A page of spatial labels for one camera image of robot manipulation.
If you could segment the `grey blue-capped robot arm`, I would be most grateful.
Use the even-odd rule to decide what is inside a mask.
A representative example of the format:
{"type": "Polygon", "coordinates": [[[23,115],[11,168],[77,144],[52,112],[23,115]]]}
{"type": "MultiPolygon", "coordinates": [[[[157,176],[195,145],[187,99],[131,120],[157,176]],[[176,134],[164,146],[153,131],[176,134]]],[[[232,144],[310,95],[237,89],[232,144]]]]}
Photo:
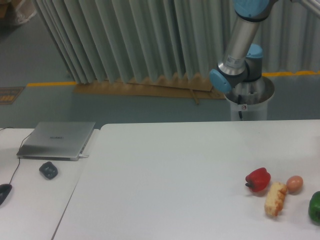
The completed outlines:
{"type": "Polygon", "coordinates": [[[269,71],[320,69],[318,0],[234,0],[235,21],[223,57],[209,72],[212,86],[230,92],[269,71]]]}

